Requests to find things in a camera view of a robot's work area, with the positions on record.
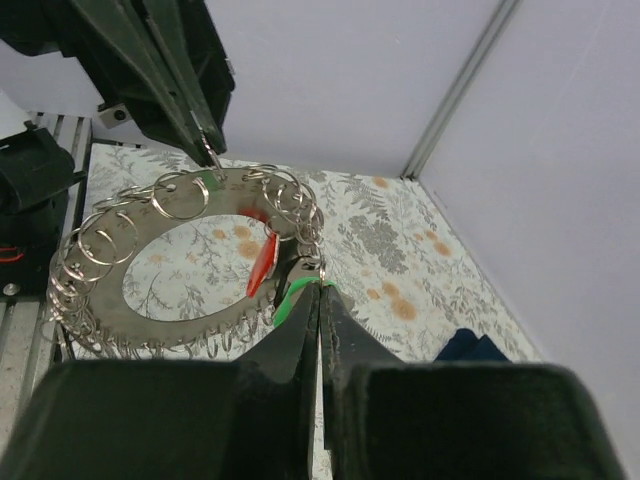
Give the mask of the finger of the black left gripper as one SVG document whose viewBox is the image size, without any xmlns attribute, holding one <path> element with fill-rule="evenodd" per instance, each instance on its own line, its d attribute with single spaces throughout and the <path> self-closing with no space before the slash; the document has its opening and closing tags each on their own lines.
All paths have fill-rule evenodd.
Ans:
<svg viewBox="0 0 640 480">
<path fill-rule="evenodd" d="M 148 138 L 214 167 L 235 88 L 202 1 L 68 1 L 70 47 L 106 106 L 123 105 Z"/>
</svg>

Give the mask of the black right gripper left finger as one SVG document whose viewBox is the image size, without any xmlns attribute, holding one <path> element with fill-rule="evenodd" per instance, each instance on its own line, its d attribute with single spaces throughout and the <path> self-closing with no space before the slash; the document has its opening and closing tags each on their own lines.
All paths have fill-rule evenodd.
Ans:
<svg viewBox="0 0 640 480">
<path fill-rule="evenodd" d="M 308 479 L 320 289 L 231 362 L 75 360 L 19 417 L 5 479 Z"/>
</svg>

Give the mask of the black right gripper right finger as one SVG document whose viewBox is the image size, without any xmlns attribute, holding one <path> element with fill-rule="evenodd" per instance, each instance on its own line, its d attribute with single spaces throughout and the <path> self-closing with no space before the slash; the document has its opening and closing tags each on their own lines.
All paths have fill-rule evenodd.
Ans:
<svg viewBox="0 0 640 480">
<path fill-rule="evenodd" d="M 546 363 L 408 363 L 326 287 L 324 440 L 336 479 L 621 479 L 589 391 Z"/>
</svg>

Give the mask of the green key tag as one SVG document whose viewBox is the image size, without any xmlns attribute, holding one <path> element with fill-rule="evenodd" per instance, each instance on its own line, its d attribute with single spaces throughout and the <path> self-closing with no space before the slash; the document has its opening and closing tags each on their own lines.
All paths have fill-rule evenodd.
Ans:
<svg viewBox="0 0 640 480">
<path fill-rule="evenodd" d="M 281 300 L 278 304 L 274 305 L 274 312 L 272 315 L 272 325 L 274 328 L 278 328 L 289 317 L 291 311 L 299 295 L 308 285 L 321 285 L 321 281 L 317 277 L 302 277 L 300 279 L 290 282 L 285 288 Z"/>
</svg>

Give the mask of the red key tag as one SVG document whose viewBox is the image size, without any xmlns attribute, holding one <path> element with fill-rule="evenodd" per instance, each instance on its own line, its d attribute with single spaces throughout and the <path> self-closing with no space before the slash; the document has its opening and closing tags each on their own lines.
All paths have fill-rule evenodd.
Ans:
<svg viewBox="0 0 640 480">
<path fill-rule="evenodd" d="M 279 252 L 279 236 L 276 233 L 270 233 L 263 244 L 258 257 L 255 260 L 246 288 L 246 295 L 252 298 L 256 295 L 259 287 L 268 278 L 273 268 L 277 264 Z"/>
</svg>

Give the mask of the steel disc with keyrings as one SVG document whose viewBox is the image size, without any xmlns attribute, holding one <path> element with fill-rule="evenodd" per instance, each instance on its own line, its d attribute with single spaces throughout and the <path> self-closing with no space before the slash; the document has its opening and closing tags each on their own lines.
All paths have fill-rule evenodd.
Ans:
<svg viewBox="0 0 640 480">
<path fill-rule="evenodd" d="M 177 171 L 96 202 L 52 258 L 48 319 L 82 357 L 215 357 L 324 274 L 312 188 L 270 165 Z"/>
</svg>

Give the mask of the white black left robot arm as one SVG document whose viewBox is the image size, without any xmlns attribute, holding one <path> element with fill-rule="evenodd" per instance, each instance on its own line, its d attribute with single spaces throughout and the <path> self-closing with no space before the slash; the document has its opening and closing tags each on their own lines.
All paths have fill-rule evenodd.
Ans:
<svg viewBox="0 0 640 480">
<path fill-rule="evenodd" d="M 202 1 L 5 1 L 1 38 L 30 57 L 76 58 L 102 97 L 148 138 L 214 166 L 235 87 Z M 1 280 L 44 289 L 68 189 L 85 177 L 73 156 L 31 121 L 1 138 Z"/>
</svg>

